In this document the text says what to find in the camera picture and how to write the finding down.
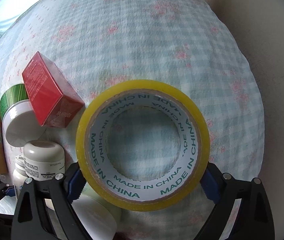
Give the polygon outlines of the white jar black lid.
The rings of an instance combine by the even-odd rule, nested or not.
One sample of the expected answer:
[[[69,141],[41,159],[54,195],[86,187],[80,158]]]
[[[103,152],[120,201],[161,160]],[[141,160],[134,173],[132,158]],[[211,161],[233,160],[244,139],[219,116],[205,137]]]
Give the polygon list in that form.
[[[23,158],[26,175],[34,180],[49,180],[65,173],[64,149],[55,142],[29,141],[23,148]]]

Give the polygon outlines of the yellow packing tape roll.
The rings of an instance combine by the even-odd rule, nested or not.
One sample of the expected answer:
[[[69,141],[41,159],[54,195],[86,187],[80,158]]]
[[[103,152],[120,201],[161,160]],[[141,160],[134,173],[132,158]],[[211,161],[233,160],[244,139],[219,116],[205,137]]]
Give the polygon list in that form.
[[[186,197],[200,182],[210,139],[202,113],[183,92],[131,80],[98,95],[81,116],[77,159],[103,199],[132,211],[154,211]]]

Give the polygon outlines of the red cosmetic box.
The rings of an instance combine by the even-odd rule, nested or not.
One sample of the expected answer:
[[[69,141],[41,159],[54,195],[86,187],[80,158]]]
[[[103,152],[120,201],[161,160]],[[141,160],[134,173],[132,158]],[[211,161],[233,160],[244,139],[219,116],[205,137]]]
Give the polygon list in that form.
[[[85,104],[57,65],[39,51],[23,70],[22,77],[41,126],[66,128]]]

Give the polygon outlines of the small white pill bottle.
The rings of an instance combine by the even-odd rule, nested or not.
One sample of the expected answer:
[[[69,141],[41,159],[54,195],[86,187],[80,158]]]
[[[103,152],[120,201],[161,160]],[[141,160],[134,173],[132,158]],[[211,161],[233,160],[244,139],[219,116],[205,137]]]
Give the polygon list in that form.
[[[15,156],[15,169],[13,171],[13,185],[15,197],[18,199],[25,180],[28,178],[25,171],[24,158],[22,155]]]

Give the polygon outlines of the green white lidded bottle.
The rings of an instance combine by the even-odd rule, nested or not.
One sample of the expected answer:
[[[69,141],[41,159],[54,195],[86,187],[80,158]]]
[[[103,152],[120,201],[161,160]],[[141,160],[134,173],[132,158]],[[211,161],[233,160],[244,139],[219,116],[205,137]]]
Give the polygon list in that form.
[[[0,118],[3,136],[13,147],[23,147],[31,140],[39,139],[46,130],[37,121],[23,83],[10,87],[2,95]]]

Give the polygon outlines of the checkered floral bed sheet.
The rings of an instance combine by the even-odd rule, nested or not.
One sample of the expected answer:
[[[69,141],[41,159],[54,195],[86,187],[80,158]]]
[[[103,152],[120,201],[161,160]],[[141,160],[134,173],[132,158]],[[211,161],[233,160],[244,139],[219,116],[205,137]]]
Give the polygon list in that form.
[[[23,82],[35,52],[53,61],[86,106],[128,80],[167,83],[200,109],[209,161],[236,179],[257,177],[265,122],[249,63],[204,0],[39,0],[0,37],[0,98]],[[199,185],[154,212],[124,210],[124,239],[194,239],[211,213]]]

